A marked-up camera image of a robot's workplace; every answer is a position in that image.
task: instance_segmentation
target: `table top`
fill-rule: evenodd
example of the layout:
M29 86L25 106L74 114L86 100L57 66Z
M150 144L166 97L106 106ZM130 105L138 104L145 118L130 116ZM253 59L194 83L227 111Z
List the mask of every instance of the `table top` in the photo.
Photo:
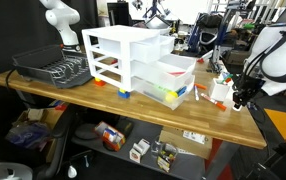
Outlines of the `table top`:
M209 87L215 74L206 72L207 63L196 64L195 82ZM5 86L8 72L0 74L0 85ZM57 89L53 85L37 81L26 81L16 71L9 78L9 87L58 99L77 105L103 110L163 126L188 130L224 141L263 149L266 142L247 108L240 112L232 109L234 103L229 97L224 101L225 111L200 97L195 100L190 93L186 100L174 111L142 95L131 92L131 97L123 99L117 95L118 88L110 84L103 87L94 80L70 89Z

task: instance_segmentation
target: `black cable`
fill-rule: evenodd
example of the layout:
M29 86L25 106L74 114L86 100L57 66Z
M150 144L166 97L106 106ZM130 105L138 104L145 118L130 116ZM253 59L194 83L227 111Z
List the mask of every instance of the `black cable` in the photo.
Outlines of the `black cable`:
M266 142L266 159L269 159L269 157L271 156L271 151L270 151L270 146L269 146L269 142L267 141L267 138L266 138L266 134L265 134L265 132L262 130L262 129L260 129L260 131L261 131L261 133L262 133L262 136L263 136L263 138L264 138L264 140L265 140L265 142Z
M12 70L10 70L10 72L6 75L6 77L5 77L5 87L6 87L6 89L8 90L8 92L10 93L10 94L12 94L12 95L14 95L13 93L12 93L12 91L11 91L11 89L10 89L10 86L9 86L9 78L10 78L10 76L11 76L11 74L15 71L16 69L15 68L13 68ZM21 99L21 98L18 98L22 103L26 103L26 104L28 104L28 105L31 105L31 106L34 106L34 107L36 107L36 108L38 108L38 109L42 109L43 107L40 107L40 106L38 106L37 104L34 104L34 103L31 103L31 102L28 102L28 101L25 101L25 100L23 100L23 99Z

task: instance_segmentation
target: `shelf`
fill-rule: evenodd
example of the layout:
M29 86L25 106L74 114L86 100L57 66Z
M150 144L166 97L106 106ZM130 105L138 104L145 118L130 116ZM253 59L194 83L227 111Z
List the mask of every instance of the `shelf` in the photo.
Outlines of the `shelf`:
M110 156L114 156L135 164L138 164L132 161L129 158L129 151L132 149L134 143L138 143L142 138L146 139L149 142L152 142L153 139L158 136L161 132L162 126L155 125L152 123L128 119L134 122L134 128L130 136L127 138L126 143L123 145L120 151L112 152L108 151L103 147L102 141L98 140L80 140L78 138L73 138L72 141L76 144L86 146L90 149L105 153ZM138 164L152 170L168 174L170 176L179 178L179 179L201 179L204 174L204 160L197 156L178 154L170 173L166 173L161 170L157 163L156 158L152 157L151 151L149 150L141 159L141 163Z

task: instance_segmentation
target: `translucent storage bin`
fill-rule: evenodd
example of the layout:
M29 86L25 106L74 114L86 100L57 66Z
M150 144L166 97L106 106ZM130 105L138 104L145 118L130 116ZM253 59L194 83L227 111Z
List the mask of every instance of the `translucent storage bin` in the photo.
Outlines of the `translucent storage bin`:
M169 54L159 61L144 64L132 61L131 74L169 90L180 89L192 75L195 58Z
M174 49L175 37L161 36L161 57L171 54Z
M194 87L195 76L189 76L189 78L184 82L183 87L186 86L186 91L175 98L168 91L160 88L158 85L147 82L143 79L133 77L132 86L135 91L171 108L172 110L176 109L186 98L186 96L191 92Z
M143 63L150 63L160 59L160 44L149 45L146 43L135 42L130 45L130 57L133 60Z

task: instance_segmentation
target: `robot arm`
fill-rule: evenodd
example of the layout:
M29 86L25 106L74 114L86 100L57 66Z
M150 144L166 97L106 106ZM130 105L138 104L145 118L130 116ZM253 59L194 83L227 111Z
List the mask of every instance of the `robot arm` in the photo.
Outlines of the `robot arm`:
M46 20L59 31L64 49L80 51L77 35L69 26L80 21L79 13L60 0L40 0L40 2L49 9L45 13Z
M262 30L233 88L237 91L233 94L235 109L246 105L260 90L268 95L286 90L286 24Z

